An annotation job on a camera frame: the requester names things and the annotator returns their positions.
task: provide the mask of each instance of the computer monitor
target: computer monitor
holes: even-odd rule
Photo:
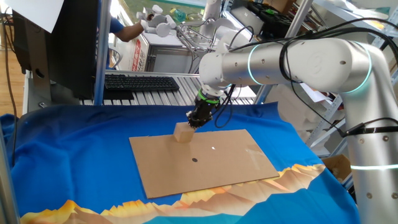
[[[32,71],[38,91],[46,79],[92,99],[98,7],[99,0],[65,0],[52,33],[13,11],[17,59]]]

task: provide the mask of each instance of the blue sleeve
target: blue sleeve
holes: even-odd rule
[[[117,33],[121,30],[123,30],[124,26],[114,17],[111,19],[111,28],[109,29],[110,33]]]

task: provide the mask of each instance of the cardboard sheet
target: cardboard sheet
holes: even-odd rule
[[[279,174],[246,130],[130,138],[147,198],[163,197]]]

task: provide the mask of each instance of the wooden block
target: wooden block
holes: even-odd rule
[[[195,129],[193,129],[188,122],[177,123],[174,129],[174,137],[179,143],[187,143],[192,140],[193,133],[195,133]]]

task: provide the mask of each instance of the person's arm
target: person's arm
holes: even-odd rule
[[[144,28],[142,27],[141,23],[138,22],[133,26],[123,27],[121,31],[115,33],[115,36],[123,42],[129,42],[130,40],[138,37],[143,31]]]

